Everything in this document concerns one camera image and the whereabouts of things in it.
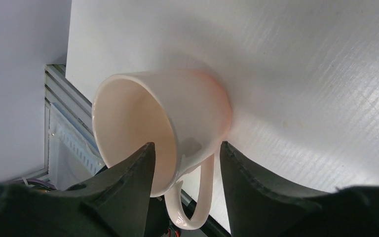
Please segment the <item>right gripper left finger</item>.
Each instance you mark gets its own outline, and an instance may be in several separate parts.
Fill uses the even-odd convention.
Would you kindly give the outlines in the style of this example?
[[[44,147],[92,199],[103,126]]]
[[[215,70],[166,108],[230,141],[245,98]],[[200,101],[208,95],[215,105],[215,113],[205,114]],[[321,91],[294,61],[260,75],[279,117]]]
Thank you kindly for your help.
[[[141,237],[154,167],[155,145],[148,142],[64,191],[0,183],[0,237]]]

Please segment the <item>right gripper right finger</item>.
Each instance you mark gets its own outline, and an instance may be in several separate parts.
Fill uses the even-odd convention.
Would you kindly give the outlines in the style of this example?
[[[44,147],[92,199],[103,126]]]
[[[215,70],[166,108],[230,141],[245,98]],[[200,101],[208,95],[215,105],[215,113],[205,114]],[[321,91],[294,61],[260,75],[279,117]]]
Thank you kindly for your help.
[[[379,186],[318,191],[271,172],[227,141],[220,165],[234,237],[379,237]]]

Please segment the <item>pink mug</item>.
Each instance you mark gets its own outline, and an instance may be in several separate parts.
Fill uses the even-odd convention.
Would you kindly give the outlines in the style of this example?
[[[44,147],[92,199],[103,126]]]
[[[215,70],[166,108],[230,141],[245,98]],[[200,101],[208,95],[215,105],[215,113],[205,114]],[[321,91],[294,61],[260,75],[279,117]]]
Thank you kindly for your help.
[[[209,216],[214,154],[231,121],[224,87],[190,69],[112,75],[99,85],[92,103],[93,134],[107,167],[154,143],[151,197],[164,196],[171,221],[184,230],[199,229]],[[182,177],[196,168],[201,169],[198,198],[187,217]]]

